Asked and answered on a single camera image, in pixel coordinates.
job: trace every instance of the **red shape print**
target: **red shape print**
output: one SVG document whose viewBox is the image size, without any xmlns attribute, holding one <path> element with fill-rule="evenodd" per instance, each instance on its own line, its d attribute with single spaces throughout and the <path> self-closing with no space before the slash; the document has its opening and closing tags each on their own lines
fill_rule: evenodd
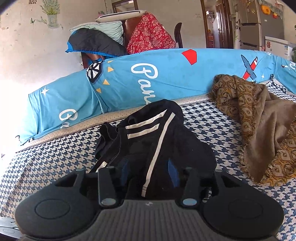
<svg viewBox="0 0 296 241">
<path fill-rule="evenodd" d="M 197 62 L 197 53 L 195 50 L 189 49 L 182 52 L 182 54 L 185 56 L 185 58 L 189 61 L 191 65 Z"/>
</svg>

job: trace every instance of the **white stripe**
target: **white stripe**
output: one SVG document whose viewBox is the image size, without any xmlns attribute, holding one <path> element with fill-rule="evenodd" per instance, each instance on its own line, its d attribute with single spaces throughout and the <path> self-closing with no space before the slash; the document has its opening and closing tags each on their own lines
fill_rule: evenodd
<svg viewBox="0 0 296 241">
<path fill-rule="evenodd" d="M 170 122 L 172 121 L 172 119 L 173 119 L 174 117 L 175 117 L 175 114 L 172 113 L 172 114 L 170 115 L 170 117 L 168 118 L 168 120 L 166 121 L 164 127 L 163 127 L 163 130 L 162 130 L 162 132 L 161 132 L 160 138 L 159 138 L 159 140 L 158 140 L 158 144 L 157 144 L 157 147 L 156 147 L 156 151 L 155 151 L 155 153 L 154 153 L 154 156 L 153 156 L 153 158 L 152 158 L 152 161 L 151 161 L 151 163 L 150 163 L 150 166 L 149 166 L 149 169 L 148 169 L 148 172 L 147 172 L 146 182 L 145 182 L 145 184 L 144 184 L 144 186 L 143 186 L 143 188 L 142 188 L 142 197 L 145 197 L 145 195 L 146 195 L 146 189 L 147 189 L 147 187 L 148 187 L 148 185 L 149 185 L 149 183 L 150 183 L 150 178 L 151 178 L 151 175 L 152 175 L 152 171 L 153 171 L 154 165 L 155 165 L 155 163 L 156 163 L 156 160 L 157 160 L 157 158 L 158 158 L 158 155 L 159 155 L 159 152 L 160 152 L 160 149 L 161 149 L 161 145 L 162 145 L 162 143 L 163 143 L 163 139 L 164 139 L 164 137 L 165 137 L 165 133 L 166 133 L 166 131 L 167 131 L 167 129 L 168 129 L 168 125 L 170 124 Z"/>
<path fill-rule="evenodd" d="M 133 125 L 130 125 L 130 126 L 126 126 L 126 129 L 133 129 L 133 128 L 141 127 L 141 126 L 146 125 L 146 124 L 150 124 L 150 123 L 152 123 L 153 121 L 155 121 L 156 119 L 158 119 L 159 117 L 163 117 L 166 111 L 167 111 L 167 110 L 165 110 L 165 111 L 159 113 L 158 115 L 156 115 L 156 116 L 150 118 L 149 120 L 146 120 L 146 121 L 140 122 L 140 123 L 138 123 L 138 124 L 133 124 Z"/>
<path fill-rule="evenodd" d="M 137 132 L 137 133 L 132 133 L 132 134 L 128 134 L 128 139 L 134 138 L 134 137 L 140 137 L 142 135 L 146 135 L 150 132 L 153 132 L 155 130 L 157 130 L 159 127 L 159 124 L 155 125 L 154 127 L 151 127 L 149 129 L 145 129 L 143 131 Z"/>
<path fill-rule="evenodd" d="M 99 166 L 99 168 L 96 170 L 96 172 L 98 172 L 99 169 L 101 169 L 101 168 L 103 168 L 103 167 L 105 167 L 107 165 L 108 165 L 108 163 L 106 163 L 105 161 L 103 161 L 102 164 Z"/>
</svg>

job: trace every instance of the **brown patterned scarf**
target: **brown patterned scarf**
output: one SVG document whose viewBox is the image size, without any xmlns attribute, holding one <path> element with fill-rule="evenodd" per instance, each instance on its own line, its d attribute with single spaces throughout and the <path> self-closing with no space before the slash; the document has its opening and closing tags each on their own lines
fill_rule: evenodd
<svg viewBox="0 0 296 241">
<path fill-rule="evenodd" d="M 255 183 L 282 185 L 296 177 L 296 103 L 235 75 L 217 75 L 211 94 L 217 108 L 242 125 L 239 158 Z"/>
</svg>

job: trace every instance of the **houndstooth bed sheet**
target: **houndstooth bed sheet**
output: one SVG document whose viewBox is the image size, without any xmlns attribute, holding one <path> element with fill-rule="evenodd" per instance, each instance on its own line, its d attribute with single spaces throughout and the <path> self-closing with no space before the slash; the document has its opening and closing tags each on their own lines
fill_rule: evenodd
<svg viewBox="0 0 296 241">
<path fill-rule="evenodd" d="M 276 82 L 270 81 L 267 87 L 278 97 L 296 102 L 296 97 L 287 94 L 286 88 Z M 182 110 L 185 126 L 212 147 L 223 171 L 280 203 L 285 218 L 277 238 L 296 241 L 296 179 L 280 187 L 255 185 L 239 167 L 240 124 L 225 116 L 211 101 L 182 106 Z M 0 182 L 0 216 L 13 218 L 22 199 L 74 169 L 86 167 L 89 171 L 96 162 L 93 152 L 98 137 L 96 126 L 16 153 Z"/>
</svg>

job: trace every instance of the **doorway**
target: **doorway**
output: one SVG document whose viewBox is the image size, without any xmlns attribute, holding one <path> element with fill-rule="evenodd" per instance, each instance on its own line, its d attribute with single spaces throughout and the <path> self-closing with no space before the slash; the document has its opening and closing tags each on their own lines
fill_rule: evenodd
<svg viewBox="0 0 296 241">
<path fill-rule="evenodd" d="M 228 0 L 200 0 L 207 24 L 207 47 L 233 48 L 232 22 Z"/>
<path fill-rule="evenodd" d="M 113 12 L 127 12 L 138 10 L 138 3 L 137 0 L 121 0 L 112 3 Z"/>
</svg>

